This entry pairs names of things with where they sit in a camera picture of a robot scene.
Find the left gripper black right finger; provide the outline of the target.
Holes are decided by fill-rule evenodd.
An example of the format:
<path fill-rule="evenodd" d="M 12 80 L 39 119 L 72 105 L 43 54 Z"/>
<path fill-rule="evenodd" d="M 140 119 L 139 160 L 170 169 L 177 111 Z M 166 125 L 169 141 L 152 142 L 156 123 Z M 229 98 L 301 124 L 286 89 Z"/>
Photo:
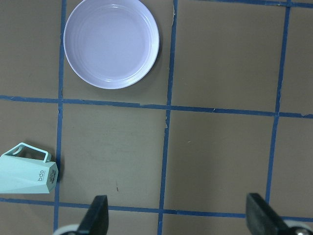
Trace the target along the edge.
<path fill-rule="evenodd" d="M 283 219 L 258 194 L 246 196 L 246 225 L 252 235 L 289 235 Z"/>

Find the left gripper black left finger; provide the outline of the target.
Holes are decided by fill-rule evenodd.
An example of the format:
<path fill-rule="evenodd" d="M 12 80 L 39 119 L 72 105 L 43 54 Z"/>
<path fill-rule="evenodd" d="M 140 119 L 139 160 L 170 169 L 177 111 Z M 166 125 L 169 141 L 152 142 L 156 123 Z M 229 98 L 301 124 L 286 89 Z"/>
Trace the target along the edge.
<path fill-rule="evenodd" d="M 108 199 L 106 195 L 94 198 L 86 215 L 81 221 L 78 235 L 106 235 L 109 227 Z"/>

